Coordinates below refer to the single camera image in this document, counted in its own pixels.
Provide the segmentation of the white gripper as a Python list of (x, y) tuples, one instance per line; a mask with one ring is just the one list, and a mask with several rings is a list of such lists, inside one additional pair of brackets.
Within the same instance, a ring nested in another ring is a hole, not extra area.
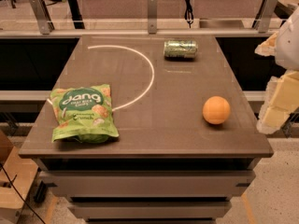
[(254, 52), (274, 56), (276, 63), (287, 70), (281, 77), (271, 77), (265, 90), (257, 130), (263, 134), (278, 131), (291, 113), (299, 108), (299, 8), (280, 27), (278, 34), (270, 35)]

